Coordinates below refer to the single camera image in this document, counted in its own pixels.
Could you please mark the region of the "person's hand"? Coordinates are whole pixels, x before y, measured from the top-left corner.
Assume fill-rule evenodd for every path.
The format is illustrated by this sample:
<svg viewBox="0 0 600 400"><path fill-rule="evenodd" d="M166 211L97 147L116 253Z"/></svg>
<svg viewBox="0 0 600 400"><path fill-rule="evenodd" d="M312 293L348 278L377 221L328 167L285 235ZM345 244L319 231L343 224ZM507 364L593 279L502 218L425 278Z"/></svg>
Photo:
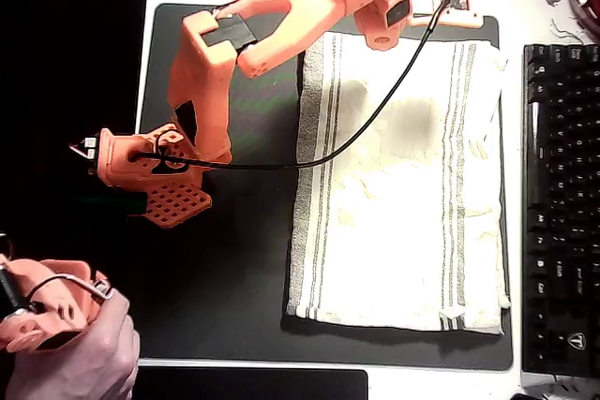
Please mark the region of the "person's hand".
<svg viewBox="0 0 600 400"><path fill-rule="evenodd" d="M71 345L51 353L18 353L6 398L131 398L141 345L128 309L128 299L115 289Z"/></svg>

